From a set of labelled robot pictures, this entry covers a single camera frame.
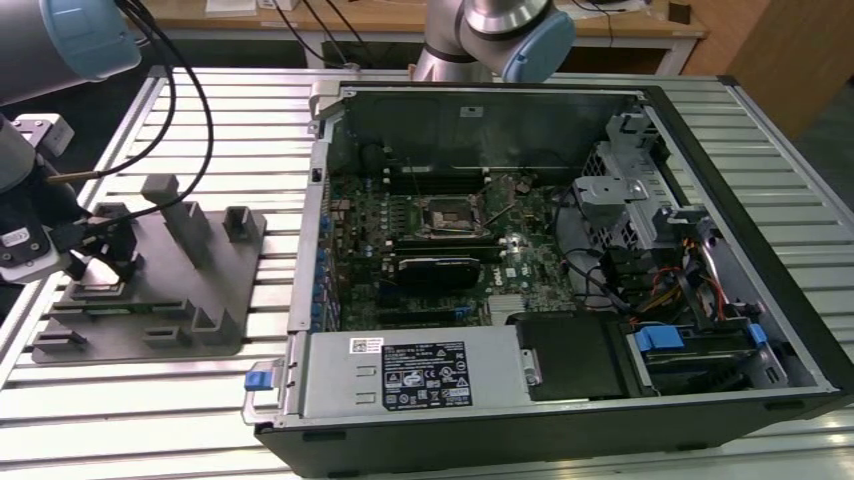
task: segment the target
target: sticker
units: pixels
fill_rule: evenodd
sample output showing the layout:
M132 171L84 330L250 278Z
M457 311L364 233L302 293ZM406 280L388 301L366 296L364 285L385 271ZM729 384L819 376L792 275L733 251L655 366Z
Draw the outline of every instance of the sticker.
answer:
M480 118L482 117L482 107L460 107L460 118Z
M472 405L468 359L462 342L385 345L381 351L385 410Z
M2 239L2 246L6 248L11 248L14 245L19 245L26 240L29 240L29 230L26 230L26 227L18 228L13 232L2 235L0 239Z
M350 338L349 353L380 353L382 338Z

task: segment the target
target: metal bracket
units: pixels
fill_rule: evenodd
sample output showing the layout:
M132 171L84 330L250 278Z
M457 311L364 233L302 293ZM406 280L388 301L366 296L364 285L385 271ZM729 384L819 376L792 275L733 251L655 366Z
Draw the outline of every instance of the metal bracket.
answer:
M572 182L579 208L591 224L613 225L633 200L645 200L640 182L620 177L579 177Z
M19 115L11 122L11 126L35 151L49 160L65 152L74 137L74 131L67 122L54 113Z
M248 387L248 379L253 374L270 375L269 388L264 388L262 390L273 390L278 392L278 407L281 408L281 399L284 398L281 391L288 388L285 359L278 358L276 360L265 360L261 362L256 362L252 365L252 368L245 374L246 386L245 395L242 396L242 409L240 411L242 422L246 425L272 423L277 428L280 428L284 426L281 421L284 416L280 415L280 410L261 413L254 408L254 393L257 390L252 390Z
M341 92L341 82L337 80L321 80L310 86L308 95L308 111L312 120L326 118L337 109L342 108L338 101L341 98L352 97L354 92L346 94Z

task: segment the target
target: black cable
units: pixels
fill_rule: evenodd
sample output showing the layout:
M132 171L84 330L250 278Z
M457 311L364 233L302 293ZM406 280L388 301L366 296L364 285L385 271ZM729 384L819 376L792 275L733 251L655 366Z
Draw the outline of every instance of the black cable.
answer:
M157 23L153 20L153 17L150 16L150 12L145 8L145 6L138 2L138 0L117 0L116 4L118 5L118 8L121 9L122 13L128 17L134 16L145 24L145 26L150 29L150 31L157 35L157 37L160 37L160 40L162 41L168 50L172 52L172 55L177 59L177 63L181 65L181 67L186 71L189 80L192 81L192 84L196 87L196 91L198 92L198 100L201 101L201 108L204 110L204 118L206 122L206 134L208 134L206 150L204 153L204 159L201 161L201 168L198 169L198 172L196 173L196 177L193 178L189 186L186 187L182 193L176 195L176 197L172 200L169 200L162 204L154 205L153 207L145 208L137 212L129 213L128 215L122 215L118 218L106 220L102 223L89 226L89 231L88 231L89 234L100 233L104 230L106 230L109 227L120 223L124 223L129 220L133 220L134 218L138 218L150 213L160 212L164 209L169 208L170 206L177 205L180 202L182 202L184 199L192 194L196 187L198 186L198 183L201 182L201 178L204 177L204 174L208 171L208 167L210 166L210 159L213 158L213 142L214 142L213 114L210 112L208 97L204 94L204 88L201 87L201 82L198 81L196 72L193 71L192 66L189 65L189 62L184 58L184 55L181 54L177 47L174 46L172 39L166 36L165 33L162 33L162 30L157 26Z
M560 215L560 210L563 209L563 203L565 202L565 199L568 198L571 193L572 193L572 189L567 188L565 192L560 196L560 199L557 200L557 208L555 209L555 216L553 216L553 219L552 219L552 222L551 222L551 233L552 233L553 238L555 238L555 245L557 246L557 251L560 250L560 242L557 241L557 217ZM584 272L584 270L581 270L580 267L572 263L572 261L569 260L569 255L572 253L575 253L575 252L587 252L589 254L589 252L596 252L596 250L591 249L591 248L571 248L565 252L561 252L563 253L563 261L565 261L567 266L569 267L569 269L572 269L572 271L575 271L575 273L581 275L581 277L584 279L589 280L589 283L592 283L596 287L599 287L599 290L601 291L601 293L608 297L608 299L613 303L613 307L623 313L633 314L635 311L631 308L631 305L628 305L623 301L623 299L619 298L616 293L613 293L611 291L611 289L604 285L604 283L601 283L599 280L592 278L591 275L587 275L587 272Z
M130 20L130 22L133 22L133 25L136 25L136 28L140 30L140 32L142 32L145 40L150 44L150 48L154 52L157 61L162 64L162 68L165 69L165 76L169 83L169 110L165 114L165 119L162 121L162 126L160 127L160 132L157 133L157 136L153 138L153 140L150 141L145 149L141 152L138 152L130 159L128 159L125 162L120 163L114 167L110 167L106 170L94 172L97 175L96 178L101 178L101 177L105 177L106 175L113 175L121 172L122 170L133 166L136 163L138 163L138 161L142 160L150 154L150 152L154 150L154 148L162 141L166 131L172 127L172 121L174 119L174 111L177 110L177 87L174 86L174 75L172 73L172 65L166 60L166 56L162 53L160 46L154 42L154 38L150 33L150 30L148 29L148 27L145 26L145 23L138 18L137 12L133 11L133 14L125 13L125 15Z
M325 26L325 22L320 18L320 15L317 15L317 12L314 12L314 7L310 6L310 2L308 0L302 0L302 3L305 4L305 8L308 8L308 12L310 13L310 16L314 17L314 20L317 21L317 24L320 25L320 28L322 29L325 36L329 37L329 41L332 42L332 47L334 48L334 52L337 53L337 56L341 59L341 63L346 65L346 57L344 56L344 50L341 50L341 46L337 44L337 40L334 40L334 36L332 35L332 32Z
M317 52L314 52L313 48L310 48L308 46L308 44L305 43L305 40L302 40L302 37L300 36L298 32L296 31L296 29L293 28L293 25L290 24L290 21L288 20L288 17L284 16L284 12L281 11L281 7L278 7L278 2L272 2L272 4L276 7L276 11L278 12L278 16L281 17L281 21L284 22L284 24L288 27L288 30L290 30L290 34L293 34L293 38L296 39L296 42L300 44L300 46L302 47L302 49L310 53L313 55L313 57L320 60L322 63L325 63L326 65L330 65L332 67L337 67L337 68L346 68L346 65L344 65L346 62L344 63L334 63L329 60L326 60L322 55L320 55Z
M572 0L572 3L575 4L575 6L577 8L580 8L581 10L584 10L587 12L604 13L604 16L607 17L607 20L608 20L608 39L609 39L608 48L612 48L613 47L613 26L611 25L611 12L612 13L623 13L625 11L625 9L624 8L617 8L617 9L613 9L613 10L605 10L599 6L599 4L592 3L592 2L589 4L593 6L593 8L587 8L580 3L577 3L577 0Z
M358 32L352 27L352 25L349 23L349 20L346 20L346 17L344 16L341 11L334 6L334 3L332 3L332 0L325 0L325 3L329 5L332 10L334 10L334 14L337 15L337 18L341 19L341 22L344 22L344 25L346 25L346 28L349 29L349 31L352 32L353 36L356 37L356 40L358 41L358 44L361 45L361 48L364 48L364 54L368 57L370 65L373 66L373 68L378 68L378 63L377 63L376 59L373 58L373 54L370 53L370 49L368 48L368 44L364 43L364 40L361 39L361 35L358 35Z

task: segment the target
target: white label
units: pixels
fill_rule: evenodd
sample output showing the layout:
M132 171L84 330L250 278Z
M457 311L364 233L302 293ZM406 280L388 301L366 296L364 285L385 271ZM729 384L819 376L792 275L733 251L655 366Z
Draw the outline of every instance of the white label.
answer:
M460 118L480 118L482 117L482 107L460 107Z
M2 239L2 246L11 248L14 245L19 245L29 240L29 230L26 230L26 227L19 228L2 235L0 238Z
M448 388L445 397L466 397L470 391L466 388Z
M350 338L349 353L380 353L382 338Z

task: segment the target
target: metal frame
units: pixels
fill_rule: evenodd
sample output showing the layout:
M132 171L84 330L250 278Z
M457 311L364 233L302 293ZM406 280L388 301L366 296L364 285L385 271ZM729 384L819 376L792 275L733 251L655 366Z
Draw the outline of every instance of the metal frame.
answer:
M274 360L286 351L284 325L304 201L301 190L289 185L300 175L305 184L309 168L308 92L321 79L405 80L406 73L284 69L198 69L197 73L212 96L220 140L209 179L193 198L209 211L238 198L269 221L249 343L236 356L210 361L39 367L29 360L23 345L43 323L21 321L23 317L37 320L34 313L54 293L46 285L41 290L27 287L29 297L21 297L14 307L17 316L0 329L5 335L0 336L5 340L0 469L11 470L5 474L14 478L297 478L252 438L240 409L242 373L257 360ZM178 95L193 97L186 76L177 72L176 77L184 87ZM664 88L836 340L854 355L854 230L831 208L828 187L817 177L811 180L801 173L808 171L803 160L733 93L736 87L708 77L557 75L552 81ZM110 152L144 146L149 130L158 128L168 89L150 90L154 84L146 83L134 108L146 107L125 118L101 159L104 165L114 159ZM112 192L136 209L142 203L130 192L140 175L169 170L192 175L204 153L202 142L193 140L194 130L202 133L202 121L197 102L182 99L166 145L124 177L104 180L96 193ZM673 176L688 199L696 201L684 171L675 169ZM94 187L89 183L86 191L94 192ZM254 400L261 411L277 404L274 397L262 394ZM839 449L854 447L849 412L776 424L713 449L450 470L421 473L417 478L581 475L595 479L609 478L613 471L656 480L759 475L847 478L849 455Z

